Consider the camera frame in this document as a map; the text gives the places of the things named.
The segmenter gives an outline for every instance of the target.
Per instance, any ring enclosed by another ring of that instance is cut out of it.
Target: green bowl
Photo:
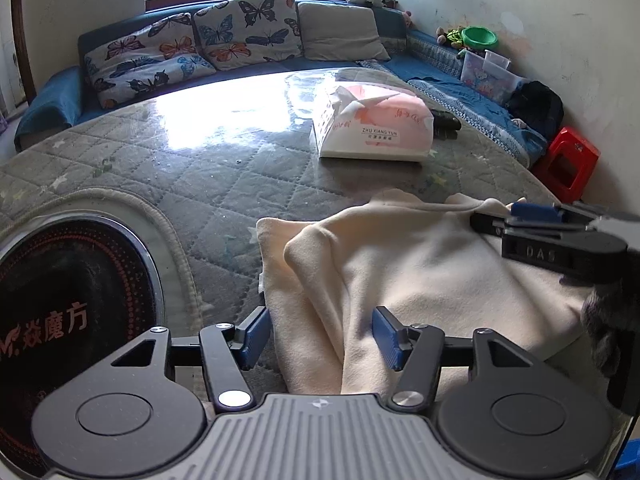
[[[466,46],[485,50],[498,43],[498,36],[484,27],[467,27],[462,30],[462,40]]]

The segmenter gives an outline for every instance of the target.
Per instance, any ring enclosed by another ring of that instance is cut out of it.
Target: red stool
[[[599,157],[598,148],[573,128],[565,127],[531,173],[562,202],[571,203],[582,196]]]

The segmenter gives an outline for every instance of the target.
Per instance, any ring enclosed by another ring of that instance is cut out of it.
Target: sofa backrest
[[[169,7],[167,9],[155,10],[153,12],[146,12],[140,16],[129,18],[121,22],[112,23],[105,27],[96,28],[90,32],[84,33],[78,38],[78,54],[80,57],[80,66],[84,68],[84,56],[91,52],[93,49],[108,43],[109,41],[117,40],[127,34],[131,34],[141,28],[145,28],[152,23],[162,20],[172,14],[178,14],[180,12],[190,12],[193,14],[198,10],[208,7],[220,0],[211,2],[200,2],[197,4],[191,4],[188,6]],[[296,0],[297,2],[324,2],[328,4],[349,5],[347,2],[339,0]],[[378,27],[378,35],[381,38],[398,38],[404,40],[406,38],[406,26],[404,24],[404,17],[399,10],[386,9],[386,8],[374,8],[373,14],[376,18],[376,25]]]

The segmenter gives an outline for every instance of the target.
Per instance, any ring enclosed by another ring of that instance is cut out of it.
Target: sofa armrest
[[[464,61],[457,58],[458,51],[455,48],[439,45],[433,36],[415,29],[407,32],[406,48],[412,56],[460,79]]]
[[[54,74],[40,89],[15,133],[15,149],[21,152],[33,142],[20,142],[43,132],[60,132],[74,126],[82,114],[82,69],[67,68]]]

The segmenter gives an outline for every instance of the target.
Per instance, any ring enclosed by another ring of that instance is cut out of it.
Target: black backpack
[[[524,83],[504,107],[512,117],[525,121],[549,142],[558,134],[564,117],[562,99],[540,81]]]

